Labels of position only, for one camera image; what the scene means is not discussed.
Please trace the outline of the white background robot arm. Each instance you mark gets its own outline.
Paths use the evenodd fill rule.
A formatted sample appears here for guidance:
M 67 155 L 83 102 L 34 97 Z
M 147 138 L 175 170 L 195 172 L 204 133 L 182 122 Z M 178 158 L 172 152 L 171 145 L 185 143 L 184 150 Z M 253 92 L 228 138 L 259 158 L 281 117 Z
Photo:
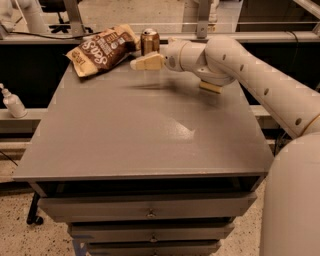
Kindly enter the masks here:
M 13 10 L 18 10 L 27 27 L 26 35 L 43 36 L 49 33 L 39 0 L 0 0 L 0 40 L 9 35 L 22 34 L 15 30 Z

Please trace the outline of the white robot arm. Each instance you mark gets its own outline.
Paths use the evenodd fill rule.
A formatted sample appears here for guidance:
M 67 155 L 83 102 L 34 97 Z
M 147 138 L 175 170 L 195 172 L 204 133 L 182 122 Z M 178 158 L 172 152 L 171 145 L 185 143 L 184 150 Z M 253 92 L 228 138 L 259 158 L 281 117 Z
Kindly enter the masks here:
M 320 94 L 221 34 L 205 43 L 171 39 L 163 55 L 131 62 L 134 70 L 162 67 L 191 72 L 216 92 L 239 81 L 288 133 L 266 178 L 259 256 L 320 256 Z

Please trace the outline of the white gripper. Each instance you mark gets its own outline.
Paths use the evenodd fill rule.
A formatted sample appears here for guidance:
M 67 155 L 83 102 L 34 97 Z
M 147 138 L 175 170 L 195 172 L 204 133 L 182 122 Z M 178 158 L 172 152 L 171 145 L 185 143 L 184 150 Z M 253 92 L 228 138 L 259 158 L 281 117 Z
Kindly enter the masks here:
M 160 70 L 165 61 L 165 66 L 169 70 L 183 72 L 181 54 L 186 44 L 186 40 L 170 39 L 164 56 L 158 52 L 151 52 L 132 60 L 130 67 L 133 70 Z

